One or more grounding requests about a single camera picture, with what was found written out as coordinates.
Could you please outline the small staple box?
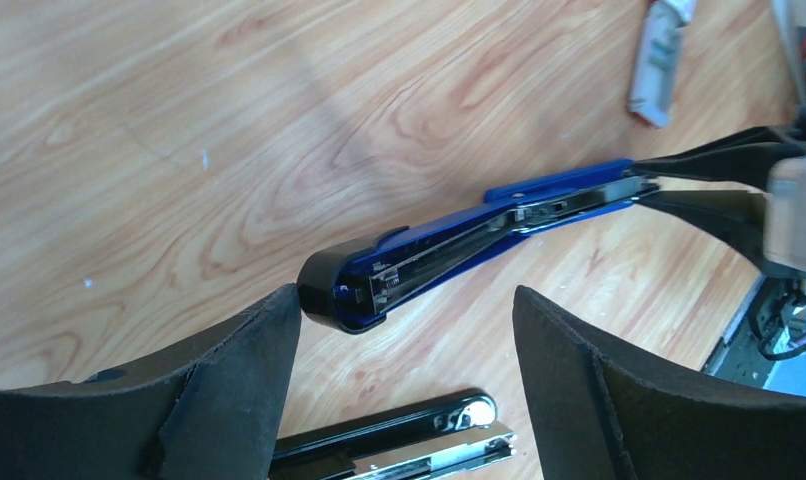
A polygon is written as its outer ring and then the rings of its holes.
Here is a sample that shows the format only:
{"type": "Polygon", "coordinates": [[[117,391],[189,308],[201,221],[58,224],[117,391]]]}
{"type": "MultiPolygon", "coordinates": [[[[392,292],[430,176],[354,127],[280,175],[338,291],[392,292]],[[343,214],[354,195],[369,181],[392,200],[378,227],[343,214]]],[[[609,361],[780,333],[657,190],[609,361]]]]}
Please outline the small staple box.
{"type": "Polygon", "coordinates": [[[695,4],[652,1],[644,18],[628,110],[655,128],[665,128],[670,121],[683,30],[692,21],[695,4]]]}

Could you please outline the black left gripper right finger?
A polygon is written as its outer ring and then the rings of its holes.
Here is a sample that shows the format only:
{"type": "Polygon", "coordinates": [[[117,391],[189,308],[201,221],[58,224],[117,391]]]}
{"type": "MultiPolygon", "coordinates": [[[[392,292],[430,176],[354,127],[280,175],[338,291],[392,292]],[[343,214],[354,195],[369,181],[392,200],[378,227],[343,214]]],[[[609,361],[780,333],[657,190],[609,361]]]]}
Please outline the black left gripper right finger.
{"type": "Polygon", "coordinates": [[[806,397],[673,363],[515,290],[512,324],[548,479],[806,479],[806,397]]]}

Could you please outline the black stapler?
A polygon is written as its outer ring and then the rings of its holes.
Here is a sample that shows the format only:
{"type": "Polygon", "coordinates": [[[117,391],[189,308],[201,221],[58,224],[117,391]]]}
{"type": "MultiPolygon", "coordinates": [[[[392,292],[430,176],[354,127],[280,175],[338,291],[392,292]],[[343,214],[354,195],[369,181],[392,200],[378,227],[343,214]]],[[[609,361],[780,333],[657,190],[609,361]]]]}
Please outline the black stapler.
{"type": "Polygon", "coordinates": [[[516,432],[470,388],[281,438],[267,477],[443,479],[514,456],[516,432]]]}

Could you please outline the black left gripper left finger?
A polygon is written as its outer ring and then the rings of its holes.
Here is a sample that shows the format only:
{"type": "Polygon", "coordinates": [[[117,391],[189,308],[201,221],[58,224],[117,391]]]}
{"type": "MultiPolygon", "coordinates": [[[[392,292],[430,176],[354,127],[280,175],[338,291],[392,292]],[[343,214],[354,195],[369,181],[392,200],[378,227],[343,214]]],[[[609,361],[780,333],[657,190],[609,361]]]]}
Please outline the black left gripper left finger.
{"type": "Polygon", "coordinates": [[[86,381],[0,390],[0,479],[263,479],[301,313],[286,284],[86,381]]]}

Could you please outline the blue stapler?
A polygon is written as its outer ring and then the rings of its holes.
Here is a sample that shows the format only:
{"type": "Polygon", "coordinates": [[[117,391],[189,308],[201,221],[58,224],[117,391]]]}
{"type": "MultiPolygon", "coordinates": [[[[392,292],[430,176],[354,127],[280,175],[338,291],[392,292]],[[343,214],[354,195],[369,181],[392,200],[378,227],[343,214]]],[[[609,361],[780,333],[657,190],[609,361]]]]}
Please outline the blue stapler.
{"type": "Polygon", "coordinates": [[[504,185],[475,207],[320,250],[298,276],[301,309],[318,323],[364,333],[393,309],[535,234],[657,192],[632,165],[620,159],[504,185]]]}

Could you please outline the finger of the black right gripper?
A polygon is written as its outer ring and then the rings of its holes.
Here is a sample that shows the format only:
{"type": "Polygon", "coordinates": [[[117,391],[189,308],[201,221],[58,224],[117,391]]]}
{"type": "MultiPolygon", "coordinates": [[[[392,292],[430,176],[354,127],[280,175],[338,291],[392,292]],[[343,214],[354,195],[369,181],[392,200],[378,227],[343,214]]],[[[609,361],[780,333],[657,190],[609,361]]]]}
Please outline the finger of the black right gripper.
{"type": "Polygon", "coordinates": [[[806,124],[761,126],[680,154],[638,161],[632,174],[708,182],[731,181],[765,190],[779,162],[806,155],[806,124]]]}
{"type": "Polygon", "coordinates": [[[769,278],[799,279],[801,272],[767,259],[767,200],[745,190],[664,190],[638,200],[685,221],[725,243],[769,278]]]}

